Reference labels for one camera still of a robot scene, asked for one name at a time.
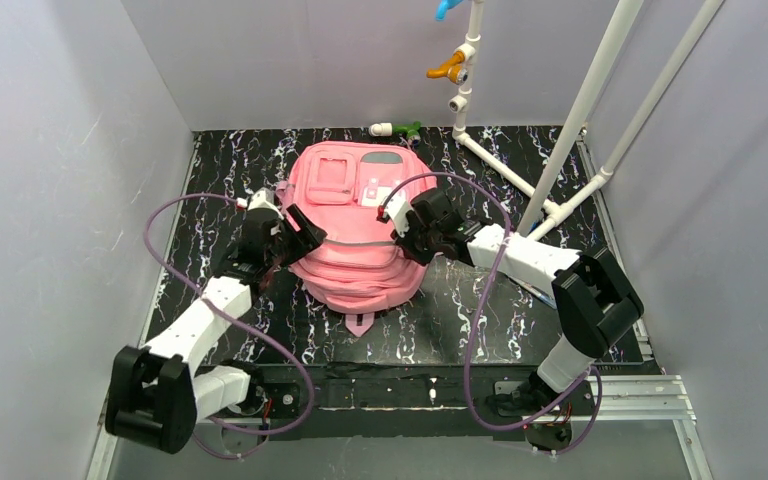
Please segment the pink student backpack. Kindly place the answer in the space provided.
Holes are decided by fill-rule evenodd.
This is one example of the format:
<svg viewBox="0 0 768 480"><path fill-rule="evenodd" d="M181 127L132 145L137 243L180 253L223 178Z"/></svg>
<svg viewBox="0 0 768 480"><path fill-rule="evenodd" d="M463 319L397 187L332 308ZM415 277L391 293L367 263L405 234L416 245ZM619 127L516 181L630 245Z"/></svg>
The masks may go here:
<svg viewBox="0 0 768 480"><path fill-rule="evenodd" d="M408 302L425 276L377 221L386 201L398 206L434 188L436 179L413 151L400 146L322 141L307 147L276 195L326 233L322 245L291 265L307 292L344 315L364 335L376 314Z"/></svg>

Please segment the blue pen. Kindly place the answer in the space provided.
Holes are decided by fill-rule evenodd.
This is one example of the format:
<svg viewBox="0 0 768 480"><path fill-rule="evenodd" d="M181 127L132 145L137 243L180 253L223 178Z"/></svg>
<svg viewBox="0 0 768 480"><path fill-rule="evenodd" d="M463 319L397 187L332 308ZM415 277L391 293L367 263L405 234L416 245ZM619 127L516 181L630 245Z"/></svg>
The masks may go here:
<svg viewBox="0 0 768 480"><path fill-rule="evenodd" d="M533 286L532 284L529 284L527 282L524 282L518 279L514 279L514 282L517 283L520 287L522 287L526 291L528 291L532 296L534 296L536 299L541 301L543 304L547 305L552 309L557 309L556 301L551 294L548 294L543 290Z"/></svg>

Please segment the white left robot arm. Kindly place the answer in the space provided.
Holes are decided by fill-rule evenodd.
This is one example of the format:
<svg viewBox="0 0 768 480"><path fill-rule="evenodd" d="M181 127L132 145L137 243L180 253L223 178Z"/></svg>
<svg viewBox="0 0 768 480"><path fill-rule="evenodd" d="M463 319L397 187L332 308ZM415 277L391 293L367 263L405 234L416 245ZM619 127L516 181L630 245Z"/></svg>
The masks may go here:
<svg viewBox="0 0 768 480"><path fill-rule="evenodd" d="M142 347L114 357L104 428L112 436L166 453L179 452L196 425L241 404L254 385L250 369L197 369L212 346L265 290L271 274L320 247L327 233L297 206L248 203L242 236L218 261L195 300Z"/></svg>

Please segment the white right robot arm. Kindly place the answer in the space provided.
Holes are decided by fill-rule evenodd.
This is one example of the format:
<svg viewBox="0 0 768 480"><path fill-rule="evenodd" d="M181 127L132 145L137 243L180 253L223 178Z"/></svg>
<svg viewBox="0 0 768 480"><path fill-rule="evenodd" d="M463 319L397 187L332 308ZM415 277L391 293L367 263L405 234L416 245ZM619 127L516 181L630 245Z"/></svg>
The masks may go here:
<svg viewBox="0 0 768 480"><path fill-rule="evenodd" d="M604 246L579 251L507 234L499 224L464 217L438 188L411 201L393 197L378 207L377 219L393 224L392 238L408 259L426 265L442 255L472 267L495 267L558 312L561 337L521 387L521 398L548 403L558 397L644 313Z"/></svg>

